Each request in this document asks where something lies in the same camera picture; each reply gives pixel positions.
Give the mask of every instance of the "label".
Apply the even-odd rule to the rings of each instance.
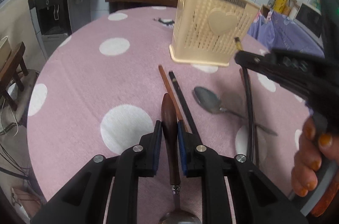
[[[246,2],[242,1],[242,0],[224,0],[227,1],[231,4],[237,5],[241,8],[245,8],[246,7]]]

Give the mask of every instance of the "blue gripper pad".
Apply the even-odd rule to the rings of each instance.
[[[187,158],[186,158],[186,150],[184,144],[184,137],[182,134],[181,124],[178,122],[178,143],[179,143],[179,152],[181,159],[181,169],[184,175],[187,175]]]
[[[162,138],[162,126],[158,126],[157,137],[155,140],[155,145],[153,149],[153,171],[154,174],[157,173],[159,167],[159,158],[160,158],[160,147],[161,147],[161,138]]]

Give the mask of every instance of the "wicker basket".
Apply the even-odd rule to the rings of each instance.
[[[228,66],[236,52],[234,38],[243,39],[259,9],[249,0],[178,0],[172,59]]]

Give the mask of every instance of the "orange nail polish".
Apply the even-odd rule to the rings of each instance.
[[[330,147],[332,145],[332,135],[325,133],[319,137],[319,145],[323,148]]]
[[[305,189],[305,188],[303,188],[303,189],[300,191],[299,196],[304,197],[304,196],[307,195],[307,193],[308,193],[308,190]]]
[[[313,137],[314,137],[314,134],[315,134],[315,131],[314,131],[313,127],[311,127],[311,126],[305,127],[305,135],[306,135],[307,139],[312,140]]]
[[[311,164],[311,169],[314,170],[314,171],[317,171],[320,169],[320,161],[314,161],[312,164]]]
[[[308,190],[314,190],[316,188],[317,184],[315,181],[309,182],[306,184],[306,187]]]

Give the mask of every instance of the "purple cloth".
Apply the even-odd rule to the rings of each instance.
[[[304,30],[277,12],[269,12],[267,18],[259,13],[248,34],[268,50],[278,48],[324,57],[322,49]]]

